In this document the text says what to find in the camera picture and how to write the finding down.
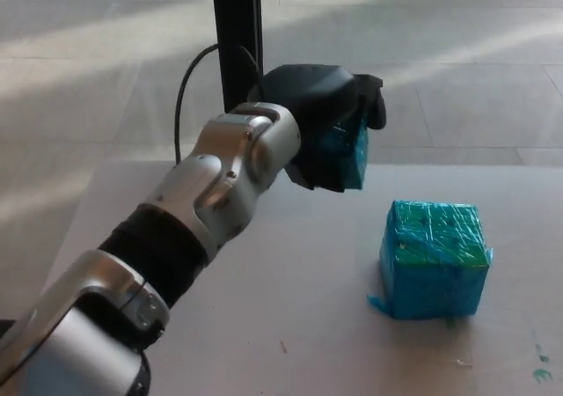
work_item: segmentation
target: table surface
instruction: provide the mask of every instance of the table surface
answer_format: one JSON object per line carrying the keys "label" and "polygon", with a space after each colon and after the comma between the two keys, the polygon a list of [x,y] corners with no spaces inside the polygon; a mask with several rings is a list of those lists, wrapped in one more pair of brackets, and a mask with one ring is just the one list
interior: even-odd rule
{"label": "table surface", "polygon": [[[94,174],[48,283],[96,247],[171,167]],[[281,174],[248,229],[172,311],[148,355],[151,394],[561,395],[563,170],[370,166],[362,192]],[[369,307],[393,199],[479,207],[494,247],[475,317],[395,321]]]}

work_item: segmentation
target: blue cube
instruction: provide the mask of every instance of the blue cube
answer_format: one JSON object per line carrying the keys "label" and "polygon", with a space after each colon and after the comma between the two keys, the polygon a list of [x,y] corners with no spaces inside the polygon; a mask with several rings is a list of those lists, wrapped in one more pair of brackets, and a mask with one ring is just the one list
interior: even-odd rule
{"label": "blue cube", "polygon": [[476,207],[395,201],[380,251],[386,310],[395,319],[472,315],[491,259]]}

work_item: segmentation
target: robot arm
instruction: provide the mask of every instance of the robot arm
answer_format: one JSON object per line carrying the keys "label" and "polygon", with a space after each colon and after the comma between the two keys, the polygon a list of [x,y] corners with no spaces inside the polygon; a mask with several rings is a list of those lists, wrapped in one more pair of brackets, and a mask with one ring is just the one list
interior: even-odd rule
{"label": "robot arm", "polygon": [[336,91],[355,98],[344,115],[357,108],[353,77],[327,68],[320,76],[323,69],[314,70],[309,87],[300,83],[306,104],[293,94],[270,99],[292,113],[244,103],[204,127],[193,152],[147,200],[0,339],[0,396],[148,394],[143,351],[164,333],[170,309],[250,223],[258,197],[300,151],[303,134],[334,124],[343,105],[325,105],[326,117],[318,111],[314,127],[304,116]]}

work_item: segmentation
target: tiled floor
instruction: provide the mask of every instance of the tiled floor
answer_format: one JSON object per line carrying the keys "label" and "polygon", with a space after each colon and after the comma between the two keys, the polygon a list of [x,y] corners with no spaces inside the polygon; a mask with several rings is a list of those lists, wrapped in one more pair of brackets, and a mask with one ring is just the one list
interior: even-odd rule
{"label": "tiled floor", "polygon": [[[266,66],[385,80],[373,163],[563,165],[563,0],[263,0]],[[171,158],[183,70],[212,0],[0,0],[0,317],[35,297],[92,170]],[[221,111],[216,55],[186,149]]]}

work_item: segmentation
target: black metal pole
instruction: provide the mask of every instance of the black metal pole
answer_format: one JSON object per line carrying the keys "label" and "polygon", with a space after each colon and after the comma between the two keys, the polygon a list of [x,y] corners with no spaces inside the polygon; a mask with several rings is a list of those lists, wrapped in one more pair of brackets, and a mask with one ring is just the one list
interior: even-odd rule
{"label": "black metal pole", "polygon": [[262,60],[262,13],[260,0],[213,0],[219,42],[219,61],[225,111],[246,101],[255,75],[233,44],[245,47],[258,63]]}

